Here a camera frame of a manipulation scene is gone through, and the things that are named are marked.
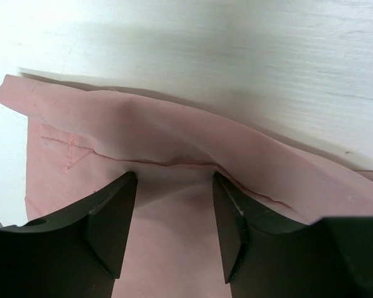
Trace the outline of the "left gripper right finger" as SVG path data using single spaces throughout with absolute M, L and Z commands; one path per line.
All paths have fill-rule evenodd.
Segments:
M 233 297 L 373 297 L 373 217 L 305 225 L 213 175 L 224 280 Z

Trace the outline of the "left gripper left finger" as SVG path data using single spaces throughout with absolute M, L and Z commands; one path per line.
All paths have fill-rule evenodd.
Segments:
M 0 297 L 111 297 L 136 190 L 128 172 L 56 212 L 0 228 Z

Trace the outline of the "pink trousers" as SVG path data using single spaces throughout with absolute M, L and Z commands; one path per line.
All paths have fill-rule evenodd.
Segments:
M 219 171 L 304 224 L 373 215 L 373 173 L 180 104 L 7 75 L 0 103 L 28 118 L 25 206 L 42 217 L 125 172 L 138 177 L 114 297 L 229 297 L 211 183 Z

